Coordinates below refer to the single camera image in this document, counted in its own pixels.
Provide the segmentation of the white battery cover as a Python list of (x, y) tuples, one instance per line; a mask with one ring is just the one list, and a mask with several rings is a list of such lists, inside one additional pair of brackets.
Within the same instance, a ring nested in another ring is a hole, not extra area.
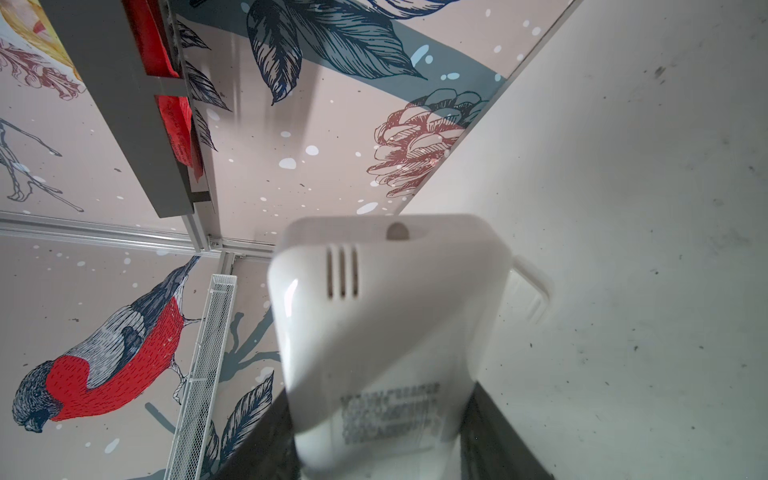
[(515, 315), (529, 324), (540, 324), (550, 305), (546, 278), (522, 255), (513, 257), (509, 271), (507, 297)]

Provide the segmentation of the white remote control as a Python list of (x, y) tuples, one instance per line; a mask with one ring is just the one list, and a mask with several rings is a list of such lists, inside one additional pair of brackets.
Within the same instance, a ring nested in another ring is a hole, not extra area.
[(467, 214), (306, 217), (268, 270), (306, 479), (439, 479), (512, 254)]

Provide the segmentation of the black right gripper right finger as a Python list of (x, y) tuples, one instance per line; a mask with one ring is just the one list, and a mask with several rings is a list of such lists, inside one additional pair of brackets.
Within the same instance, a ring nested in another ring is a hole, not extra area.
[(513, 429), (484, 387), (476, 382), (460, 428), (464, 480), (545, 480), (547, 471)]

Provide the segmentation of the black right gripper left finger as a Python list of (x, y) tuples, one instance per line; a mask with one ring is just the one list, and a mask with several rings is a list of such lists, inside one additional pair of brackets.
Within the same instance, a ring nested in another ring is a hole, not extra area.
[(281, 392), (215, 480), (298, 480), (300, 461), (295, 448), (287, 393)]

